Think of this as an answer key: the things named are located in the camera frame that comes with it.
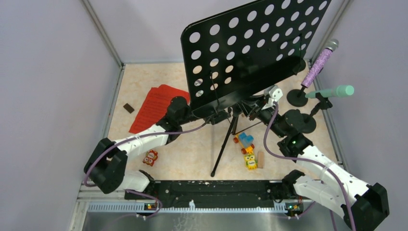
purple glitter microphone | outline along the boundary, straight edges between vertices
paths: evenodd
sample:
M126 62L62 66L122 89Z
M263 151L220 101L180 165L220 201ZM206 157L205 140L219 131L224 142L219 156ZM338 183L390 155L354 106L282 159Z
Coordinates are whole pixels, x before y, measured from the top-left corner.
M296 107L303 107L307 104L307 98L305 97L305 89L309 88L312 85L313 80L323 69L324 64L329 60L333 51L335 51L339 46L339 41L337 39L330 39L321 54L318 56L317 60L314 62L312 68L309 70L309 73L302 81L302 88L300 90L294 89L291 90L286 98L288 102Z

black round microphone base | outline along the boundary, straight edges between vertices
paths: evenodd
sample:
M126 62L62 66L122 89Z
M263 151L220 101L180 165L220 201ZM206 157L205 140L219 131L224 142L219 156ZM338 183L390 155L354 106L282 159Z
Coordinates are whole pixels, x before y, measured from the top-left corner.
M308 114L302 114L305 126L302 128L302 133L309 134L316 130L316 120Z
M293 89L288 92L286 98L288 102L295 107L303 107L307 104L308 98L305 97L306 93L299 89Z

white wall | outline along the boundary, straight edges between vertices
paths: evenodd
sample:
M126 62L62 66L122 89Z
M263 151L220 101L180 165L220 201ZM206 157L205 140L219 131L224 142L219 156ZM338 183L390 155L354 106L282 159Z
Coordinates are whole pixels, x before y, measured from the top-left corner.
M0 1L2 231L68 229L118 73L80 1Z
M180 62L189 24L253 0L90 0L125 63ZM313 56L344 0L332 0L306 53ZM280 5L283 0L270 1Z
M354 1L333 38L340 42L319 76L326 88L355 87L330 109L355 176L388 191L379 231L407 230L408 1Z

perforated stand panel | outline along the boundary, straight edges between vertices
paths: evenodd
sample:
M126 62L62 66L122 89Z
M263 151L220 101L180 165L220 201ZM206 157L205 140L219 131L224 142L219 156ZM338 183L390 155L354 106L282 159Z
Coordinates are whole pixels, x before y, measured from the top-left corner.
M186 27L181 45L194 115L210 116L303 70L329 3L259 0Z

toy car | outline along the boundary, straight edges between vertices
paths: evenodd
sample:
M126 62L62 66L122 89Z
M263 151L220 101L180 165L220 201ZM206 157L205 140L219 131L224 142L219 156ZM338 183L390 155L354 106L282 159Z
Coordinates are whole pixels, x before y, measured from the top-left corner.
M254 141L254 138L251 135L247 136L245 132L237 134L234 137L234 143L240 143L242 147L241 149L242 154L254 152L253 150L255 146L254 144L252 144L253 141Z

